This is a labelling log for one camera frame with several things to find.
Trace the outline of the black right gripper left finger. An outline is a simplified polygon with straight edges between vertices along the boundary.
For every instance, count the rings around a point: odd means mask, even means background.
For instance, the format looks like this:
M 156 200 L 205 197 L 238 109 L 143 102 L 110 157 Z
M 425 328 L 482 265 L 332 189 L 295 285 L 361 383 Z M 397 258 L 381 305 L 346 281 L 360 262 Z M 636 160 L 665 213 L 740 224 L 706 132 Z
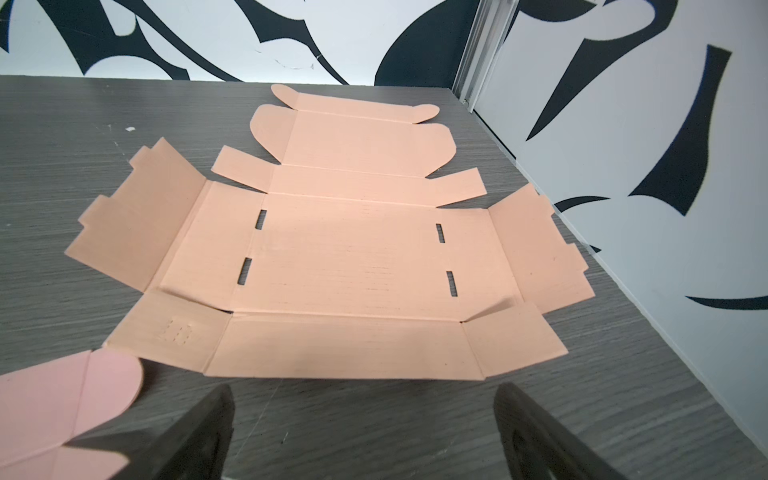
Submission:
M 216 386 L 113 477 L 220 479 L 233 435 L 234 414 L 230 386 Z

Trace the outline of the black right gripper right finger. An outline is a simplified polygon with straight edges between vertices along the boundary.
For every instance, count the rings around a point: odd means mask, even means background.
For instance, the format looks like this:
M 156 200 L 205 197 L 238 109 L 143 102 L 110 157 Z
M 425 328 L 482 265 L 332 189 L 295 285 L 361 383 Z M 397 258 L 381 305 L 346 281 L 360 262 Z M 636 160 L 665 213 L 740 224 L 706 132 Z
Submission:
M 493 410 L 513 479 L 624 477 L 516 385 L 497 388 Z

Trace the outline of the pink cardboard box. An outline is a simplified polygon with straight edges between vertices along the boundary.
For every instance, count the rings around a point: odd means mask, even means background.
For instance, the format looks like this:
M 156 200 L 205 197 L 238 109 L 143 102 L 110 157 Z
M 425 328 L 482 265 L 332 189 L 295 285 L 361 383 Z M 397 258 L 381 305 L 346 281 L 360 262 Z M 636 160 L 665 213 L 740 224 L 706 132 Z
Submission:
M 87 350 L 1 376 L 3 479 L 109 479 L 122 453 L 67 442 L 125 412 L 138 397 L 138 358 Z

